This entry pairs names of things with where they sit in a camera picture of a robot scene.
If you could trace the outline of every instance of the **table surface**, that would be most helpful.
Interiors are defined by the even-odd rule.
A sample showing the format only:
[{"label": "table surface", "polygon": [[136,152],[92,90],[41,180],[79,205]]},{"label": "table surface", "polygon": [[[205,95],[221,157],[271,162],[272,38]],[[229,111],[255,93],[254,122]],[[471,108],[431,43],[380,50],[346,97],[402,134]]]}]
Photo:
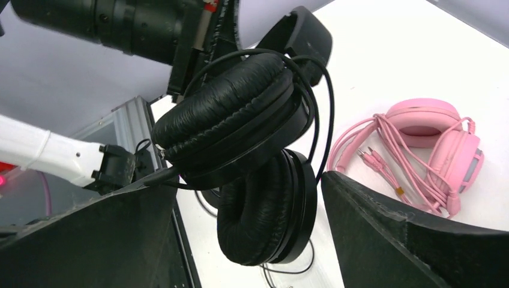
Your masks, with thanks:
[{"label": "table surface", "polygon": [[[509,150],[498,149],[509,143],[504,132],[509,122],[504,118],[509,109],[509,50],[424,0],[336,0],[315,15],[334,38],[328,65],[336,92],[334,139],[398,101],[430,97],[450,102],[460,115],[476,121],[486,155],[476,183],[462,195],[462,210],[454,220],[509,230],[509,195],[504,191],[509,187]],[[315,94],[321,119],[327,119],[325,82]],[[169,101],[165,98],[154,105],[156,117],[169,109]],[[322,120],[317,155],[324,150],[326,130]],[[290,148],[308,153],[312,134],[309,131]],[[375,135],[363,146],[383,150]],[[425,160],[429,156],[427,150],[416,153]],[[320,160],[313,160],[315,169]],[[351,162],[347,175],[394,197],[391,187],[359,159]],[[177,198],[203,287],[268,287],[261,269],[236,265],[222,255],[215,219],[203,212],[193,192],[180,191]],[[312,270],[273,275],[278,288],[343,287],[321,191],[312,240],[316,247]],[[294,263],[273,268],[299,270],[309,260],[306,249]]]}]

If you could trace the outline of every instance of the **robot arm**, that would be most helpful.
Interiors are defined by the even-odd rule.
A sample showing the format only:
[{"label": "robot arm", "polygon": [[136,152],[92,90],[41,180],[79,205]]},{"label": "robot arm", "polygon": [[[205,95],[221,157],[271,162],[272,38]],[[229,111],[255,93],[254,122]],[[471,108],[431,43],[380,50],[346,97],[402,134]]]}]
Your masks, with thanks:
[{"label": "robot arm", "polygon": [[83,142],[0,115],[0,161],[58,176],[107,194],[131,183],[136,156],[116,145]]}]

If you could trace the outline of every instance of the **black headphones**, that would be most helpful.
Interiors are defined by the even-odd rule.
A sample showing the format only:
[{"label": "black headphones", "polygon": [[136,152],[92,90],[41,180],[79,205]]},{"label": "black headphones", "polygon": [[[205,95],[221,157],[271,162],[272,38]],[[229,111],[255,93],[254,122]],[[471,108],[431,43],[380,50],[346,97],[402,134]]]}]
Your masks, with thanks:
[{"label": "black headphones", "polygon": [[[288,263],[304,250],[316,217],[317,189],[332,140],[318,175],[311,159],[318,142],[319,114],[310,79],[298,64],[314,63],[334,95],[325,59],[288,58],[268,49],[233,52],[210,63],[188,91],[213,66],[234,57],[246,60],[204,84],[168,111],[154,126],[152,141],[172,164],[145,178],[145,185],[189,190],[220,187],[218,241],[232,262],[255,266]],[[285,149],[315,122],[309,160]],[[180,175],[187,184],[169,182]]]}]

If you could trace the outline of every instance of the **coiled pink cable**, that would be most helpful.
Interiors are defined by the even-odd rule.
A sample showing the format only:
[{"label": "coiled pink cable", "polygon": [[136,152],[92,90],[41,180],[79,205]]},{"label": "coiled pink cable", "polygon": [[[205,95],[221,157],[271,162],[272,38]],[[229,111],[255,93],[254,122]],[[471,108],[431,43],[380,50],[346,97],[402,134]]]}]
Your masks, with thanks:
[{"label": "coiled pink cable", "polygon": [[[459,120],[455,125],[445,130],[440,138],[438,139],[435,147],[432,150],[430,159],[436,153],[436,148],[442,142],[444,135],[453,131],[463,122],[468,121],[468,132],[474,134],[475,133],[475,122],[471,118],[463,118]],[[425,163],[423,160],[419,159],[406,145],[403,141],[398,129],[387,119],[384,114],[375,114],[372,118],[363,120],[357,124],[355,124],[350,129],[346,130],[336,141],[333,148],[331,149],[331,153],[329,159],[327,161],[327,170],[335,170],[338,172],[344,173],[344,169],[339,169],[337,167],[336,159],[338,156],[340,157],[340,150],[342,147],[347,145],[347,142],[356,137],[359,133],[362,132],[362,129],[353,131],[363,124],[370,123],[370,125],[376,125],[376,132],[378,133],[382,143],[385,148],[394,159],[394,161],[399,165],[399,167],[403,170],[403,174],[406,179],[411,184],[412,188],[416,191],[416,193],[424,200],[423,205],[413,205],[409,199],[404,195],[404,192],[397,182],[394,173],[388,167],[387,163],[382,159],[382,157],[374,150],[369,148],[370,153],[366,153],[360,151],[359,156],[363,159],[364,163],[372,168],[375,172],[378,172],[393,188],[397,195],[400,197],[403,203],[406,203],[410,206],[416,207],[418,209],[422,209],[436,215],[442,215],[442,212],[439,210],[439,207],[445,207],[449,212],[450,216],[454,216],[459,211],[459,193],[458,191],[454,191],[448,181],[440,175],[438,172],[434,171],[430,167],[430,162]],[[408,161],[406,155],[403,151],[406,151],[413,159],[415,159],[420,165],[422,165],[426,170],[426,182],[423,178],[421,178],[416,170],[412,167],[410,162]],[[431,177],[436,177],[440,179],[447,187],[448,194],[445,194],[434,181],[431,181]]]}]

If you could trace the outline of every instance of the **ear cup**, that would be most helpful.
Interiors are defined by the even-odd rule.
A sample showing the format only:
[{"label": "ear cup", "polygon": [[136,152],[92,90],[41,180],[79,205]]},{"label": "ear cup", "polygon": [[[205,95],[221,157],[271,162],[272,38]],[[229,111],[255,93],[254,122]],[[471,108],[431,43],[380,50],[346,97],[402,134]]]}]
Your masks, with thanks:
[{"label": "ear cup", "polygon": [[[484,155],[478,149],[479,137],[465,131],[451,131],[444,135],[430,159],[430,167],[456,191],[463,191],[473,183],[481,169]],[[435,183],[446,195],[448,186],[435,175],[426,176],[428,184]]]},{"label": "ear cup", "polygon": [[252,120],[292,78],[278,56],[251,56],[168,111],[155,124],[152,139],[169,161],[206,148]]},{"label": "ear cup", "polygon": [[280,152],[257,172],[222,187],[217,237],[230,261],[255,266],[274,255],[291,218],[291,183]]},{"label": "ear cup", "polygon": [[[398,129],[405,144],[416,148],[434,147],[441,134],[461,119],[454,106],[430,98],[399,102],[389,109],[386,117]],[[455,130],[461,131],[461,125]]]}]

